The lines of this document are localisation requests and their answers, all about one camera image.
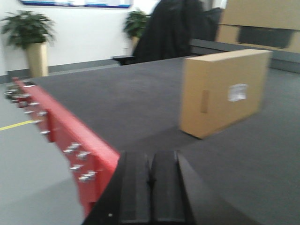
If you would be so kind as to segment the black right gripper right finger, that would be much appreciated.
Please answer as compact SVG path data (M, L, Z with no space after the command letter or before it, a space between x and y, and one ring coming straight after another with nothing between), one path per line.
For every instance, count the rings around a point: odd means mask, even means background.
M151 167L152 221L155 225L235 225L235 209L200 180L195 172L192 183L184 180L177 152L155 154Z

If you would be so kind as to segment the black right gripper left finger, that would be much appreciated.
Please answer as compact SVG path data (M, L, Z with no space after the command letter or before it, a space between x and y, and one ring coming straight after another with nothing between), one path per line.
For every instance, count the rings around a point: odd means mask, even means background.
M84 225L149 225L149 163L142 153L123 152L116 170Z

